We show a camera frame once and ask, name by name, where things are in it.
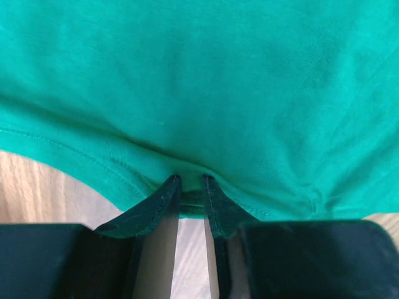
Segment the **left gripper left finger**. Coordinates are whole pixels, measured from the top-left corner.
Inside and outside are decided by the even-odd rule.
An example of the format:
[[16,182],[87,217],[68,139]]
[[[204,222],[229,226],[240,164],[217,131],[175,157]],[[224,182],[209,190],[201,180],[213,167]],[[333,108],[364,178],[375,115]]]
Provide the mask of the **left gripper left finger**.
[[172,175],[152,195],[95,231],[116,239],[150,234],[164,218],[179,218],[180,194],[181,178]]

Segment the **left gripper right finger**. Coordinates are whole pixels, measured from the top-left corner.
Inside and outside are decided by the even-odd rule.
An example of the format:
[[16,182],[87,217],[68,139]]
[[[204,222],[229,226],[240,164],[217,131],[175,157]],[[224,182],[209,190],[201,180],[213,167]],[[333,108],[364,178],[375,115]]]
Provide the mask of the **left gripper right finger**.
[[243,224],[259,220],[229,198],[215,178],[203,176],[203,202],[212,236],[230,239]]

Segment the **green t shirt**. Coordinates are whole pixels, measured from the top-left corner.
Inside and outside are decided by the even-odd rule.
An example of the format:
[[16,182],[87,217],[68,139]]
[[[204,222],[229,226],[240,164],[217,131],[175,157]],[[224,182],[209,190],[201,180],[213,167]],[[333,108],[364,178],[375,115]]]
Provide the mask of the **green t shirt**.
[[398,211],[397,1],[2,1],[1,148],[121,210]]

